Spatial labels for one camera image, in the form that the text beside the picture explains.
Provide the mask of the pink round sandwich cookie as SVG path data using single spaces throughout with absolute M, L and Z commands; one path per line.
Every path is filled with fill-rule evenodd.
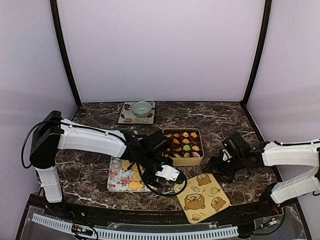
M 192 156 L 195 158 L 200 158 L 201 155 L 198 152 L 192 152 Z

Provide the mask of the bear printed tin lid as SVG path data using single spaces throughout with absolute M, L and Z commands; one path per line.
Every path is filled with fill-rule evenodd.
M 177 198 L 191 224 L 200 223 L 231 206 L 229 198 L 211 173 L 188 179 L 186 188 Z

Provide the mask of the gold cookie tin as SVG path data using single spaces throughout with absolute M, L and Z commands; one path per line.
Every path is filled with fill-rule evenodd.
M 170 146 L 163 152 L 174 166 L 199 166 L 204 158 L 200 130 L 197 128 L 166 128 L 163 130 Z

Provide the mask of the green sandwich cookie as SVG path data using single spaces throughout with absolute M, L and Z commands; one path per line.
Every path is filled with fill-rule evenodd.
M 188 152 L 188 151 L 191 150 L 191 147 L 186 144 L 186 145 L 183 146 L 183 150 Z

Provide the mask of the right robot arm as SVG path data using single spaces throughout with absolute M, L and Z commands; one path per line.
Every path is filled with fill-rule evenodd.
M 255 213 L 266 217 L 274 210 L 275 204 L 312 193 L 320 193 L 320 141 L 283 143 L 262 141 L 250 146 L 244 138 L 235 132 L 222 141 L 218 155 L 212 156 L 205 173 L 216 173 L 224 182 L 234 181 L 236 172 L 273 166 L 309 166 L 311 169 L 289 180 L 267 187 L 255 205 Z

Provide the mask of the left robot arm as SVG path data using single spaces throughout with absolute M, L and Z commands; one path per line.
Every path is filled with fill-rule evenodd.
M 179 172 L 173 161 L 162 153 L 170 143 L 158 130 L 152 134 L 137 134 L 126 130 L 105 130 L 75 123 L 52 111 L 26 135 L 31 138 L 29 162 L 42 184 L 51 210 L 60 218 L 67 218 L 70 206 L 63 201 L 63 191 L 56 168 L 58 150 L 80 150 L 108 155 L 136 163 L 144 169 L 142 181 L 159 188 L 160 178 L 176 181 Z

